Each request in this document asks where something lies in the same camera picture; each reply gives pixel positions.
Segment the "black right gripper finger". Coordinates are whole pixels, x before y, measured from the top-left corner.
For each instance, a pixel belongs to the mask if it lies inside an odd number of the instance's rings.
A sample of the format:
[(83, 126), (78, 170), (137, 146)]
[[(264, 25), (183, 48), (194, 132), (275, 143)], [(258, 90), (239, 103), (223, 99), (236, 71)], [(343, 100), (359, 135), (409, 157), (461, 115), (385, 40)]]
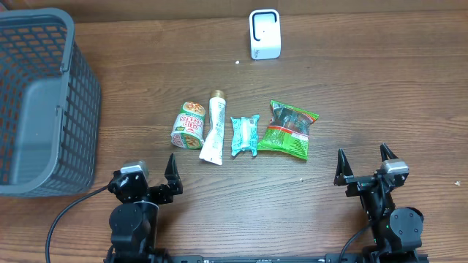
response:
[(338, 163), (336, 168), (335, 179), (348, 179), (353, 177), (354, 174), (347, 160), (347, 157), (345, 156), (344, 150), (340, 148), (338, 150)]
[(384, 142), (380, 145), (380, 155), (381, 155), (382, 161), (387, 161), (387, 160), (398, 158), (398, 156), (394, 154), (393, 151)]

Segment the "cup noodles container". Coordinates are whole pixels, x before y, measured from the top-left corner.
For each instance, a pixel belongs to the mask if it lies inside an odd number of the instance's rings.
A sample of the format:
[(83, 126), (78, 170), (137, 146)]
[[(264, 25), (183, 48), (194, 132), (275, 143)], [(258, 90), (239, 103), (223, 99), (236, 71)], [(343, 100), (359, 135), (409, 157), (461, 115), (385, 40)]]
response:
[(202, 148), (205, 109), (195, 102), (184, 102), (170, 134), (171, 142), (180, 148)]

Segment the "white tube gold cap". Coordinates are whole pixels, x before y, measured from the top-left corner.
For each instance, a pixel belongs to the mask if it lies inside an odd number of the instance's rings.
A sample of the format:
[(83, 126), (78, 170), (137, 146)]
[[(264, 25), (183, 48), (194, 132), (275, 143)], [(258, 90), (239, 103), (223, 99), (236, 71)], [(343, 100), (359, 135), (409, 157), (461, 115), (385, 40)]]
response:
[(224, 124), (226, 96), (221, 90), (211, 92), (209, 99), (210, 131), (205, 139), (199, 158), (212, 164), (222, 165), (224, 147)]

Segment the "green snack bag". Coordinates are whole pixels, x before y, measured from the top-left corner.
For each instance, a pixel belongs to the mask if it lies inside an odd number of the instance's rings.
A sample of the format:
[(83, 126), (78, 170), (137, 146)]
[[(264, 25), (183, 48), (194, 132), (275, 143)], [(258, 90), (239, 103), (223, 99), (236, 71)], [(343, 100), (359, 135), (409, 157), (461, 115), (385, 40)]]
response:
[(271, 121), (257, 149), (279, 151), (307, 160), (309, 129), (319, 115), (275, 100), (271, 100), (271, 111)]

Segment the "green tissue pack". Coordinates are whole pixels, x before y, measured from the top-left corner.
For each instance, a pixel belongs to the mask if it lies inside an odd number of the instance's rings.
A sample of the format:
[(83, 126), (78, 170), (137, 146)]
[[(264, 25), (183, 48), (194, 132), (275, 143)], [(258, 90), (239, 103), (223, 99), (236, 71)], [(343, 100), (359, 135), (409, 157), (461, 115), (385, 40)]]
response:
[(253, 115), (250, 118), (231, 118), (233, 125), (233, 139), (231, 143), (231, 155), (237, 156), (241, 151), (250, 150), (252, 156), (257, 156), (257, 123), (259, 115)]

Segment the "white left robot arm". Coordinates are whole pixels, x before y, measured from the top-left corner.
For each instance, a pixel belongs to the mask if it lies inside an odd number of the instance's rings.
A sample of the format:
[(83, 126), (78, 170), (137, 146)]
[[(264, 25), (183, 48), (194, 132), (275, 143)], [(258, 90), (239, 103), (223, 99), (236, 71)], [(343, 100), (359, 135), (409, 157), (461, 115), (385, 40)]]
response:
[(165, 169), (166, 184), (149, 186), (147, 177), (144, 161), (127, 163), (113, 172), (107, 189), (121, 204), (110, 214), (112, 245), (106, 262), (172, 262), (167, 250), (156, 248), (155, 243), (159, 207), (183, 193), (175, 156), (169, 157)]

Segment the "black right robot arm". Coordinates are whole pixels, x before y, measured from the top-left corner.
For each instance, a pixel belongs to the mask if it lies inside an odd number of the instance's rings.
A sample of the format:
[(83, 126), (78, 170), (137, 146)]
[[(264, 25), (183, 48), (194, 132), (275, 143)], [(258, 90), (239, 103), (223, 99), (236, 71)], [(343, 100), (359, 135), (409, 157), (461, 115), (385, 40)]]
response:
[(414, 207), (397, 208), (391, 192), (404, 185), (410, 169), (383, 143), (380, 146), (382, 164), (372, 175), (354, 176), (344, 150), (337, 153), (337, 168), (333, 184), (346, 186), (348, 197), (359, 197), (368, 224), (354, 234), (339, 254), (342, 260), (350, 244), (370, 229), (374, 245), (365, 247), (361, 262), (422, 262), (417, 249), (422, 246), (423, 214)]

